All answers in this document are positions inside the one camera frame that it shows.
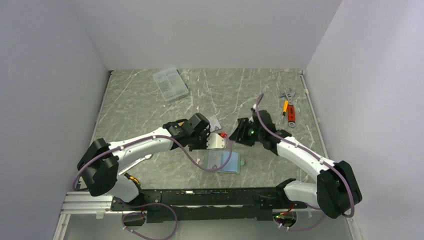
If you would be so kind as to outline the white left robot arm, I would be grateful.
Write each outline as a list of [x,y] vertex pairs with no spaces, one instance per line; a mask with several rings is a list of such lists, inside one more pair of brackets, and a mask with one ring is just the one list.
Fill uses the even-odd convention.
[[167,122],[147,134],[127,140],[106,142],[99,138],[91,143],[77,164],[77,177],[82,178],[92,197],[111,195],[131,210],[139,209],[145,195],[141,184],[121,169],[147,155],[193,148],[206,143],[210,122],[201,113],[189,119]]

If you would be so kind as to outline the green card holder wallet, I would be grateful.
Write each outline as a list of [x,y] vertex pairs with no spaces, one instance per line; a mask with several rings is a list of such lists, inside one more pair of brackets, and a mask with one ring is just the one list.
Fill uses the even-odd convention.
[[[229,173],[229,174],[240,174],[241,167],[245,165],[245,161],[241,159],[241,156],[237,152],[229,152],[222,149],[212,149],[212,150],[221,150],[222,151],[222,165],[223,168],[218,170],[219,173]],[[207,154],[205,158],[205,167],[207,168]]]

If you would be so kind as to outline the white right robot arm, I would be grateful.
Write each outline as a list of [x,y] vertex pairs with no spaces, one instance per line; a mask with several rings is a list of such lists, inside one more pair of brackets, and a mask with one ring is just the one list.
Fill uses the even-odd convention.
[[275,200],[282,208],[302,202],[336,219],[347,211],[353,212],[355,205],[363,200],[349,163],[325,158],[288,131],[276,129],[266,110],[255,111],[250,118],[237,119],[237,127],[229,139],[249,147],[261,143],[266,150],[289,160],[312,177],[313,183],[289,178],[276,186]]

